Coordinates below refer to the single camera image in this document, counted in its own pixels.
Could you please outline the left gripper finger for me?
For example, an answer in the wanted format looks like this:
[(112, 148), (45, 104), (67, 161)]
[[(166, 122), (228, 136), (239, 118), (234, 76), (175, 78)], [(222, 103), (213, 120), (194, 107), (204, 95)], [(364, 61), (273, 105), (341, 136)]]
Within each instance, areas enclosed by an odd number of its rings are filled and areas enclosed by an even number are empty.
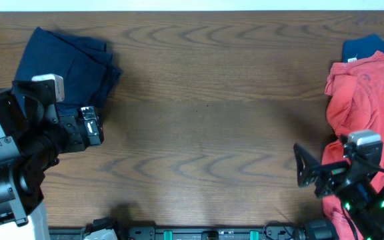
[(79, 116), (83, 120), (91, 120), (91, 119), (96, 120), (97, 119), (96, 110), (93, 106), (81, 107), (79, 109)]
[(97, 119), (84, 120), (85, 128), (87, 131), (87, 138), (90, 146), (101, 145), (104, 141), (103, 134), (103, 120), (101, 115), (97, 114)]

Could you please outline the navy blue shorts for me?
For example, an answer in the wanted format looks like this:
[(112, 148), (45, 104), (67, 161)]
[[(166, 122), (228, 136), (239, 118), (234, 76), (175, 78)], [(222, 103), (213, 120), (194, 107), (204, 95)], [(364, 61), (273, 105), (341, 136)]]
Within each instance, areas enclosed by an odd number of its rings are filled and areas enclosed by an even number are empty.
[(60, 116), (80, 107), (104, 108), (122, 70), (114, 66), (107, 43), (92, 37), (64, 35), (40, 27), (31, 35), (20, 60), (16, 80), (55, 74), (63, 78), (65, 99), (57, 104)]

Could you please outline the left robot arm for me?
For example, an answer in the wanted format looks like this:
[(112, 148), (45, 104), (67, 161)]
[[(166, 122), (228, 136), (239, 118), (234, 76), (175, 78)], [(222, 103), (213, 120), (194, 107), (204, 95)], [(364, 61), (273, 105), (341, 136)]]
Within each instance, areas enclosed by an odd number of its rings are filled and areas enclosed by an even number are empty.
[(41, 184), (59, 155), (102, 144), (93, 106), (59, 116), (54, 80), (0, 89), (0, 239), (49, 239)]

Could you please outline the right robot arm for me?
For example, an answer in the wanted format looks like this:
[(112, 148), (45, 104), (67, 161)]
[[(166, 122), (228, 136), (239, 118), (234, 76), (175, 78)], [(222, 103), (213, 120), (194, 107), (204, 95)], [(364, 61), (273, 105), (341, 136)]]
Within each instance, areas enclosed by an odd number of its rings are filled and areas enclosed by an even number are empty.
[(318, 198), (336, 196), (364, 239), (384, 239), (384, 187), (377, 192), (371, 185), (378, 172), (384, 173), (378, 165), (383, 143), (346, 143), (344, 147), (348, 161), (322, 165), (302, 146), (294, 144), (297, 184), (306, 187), (314, 183)]

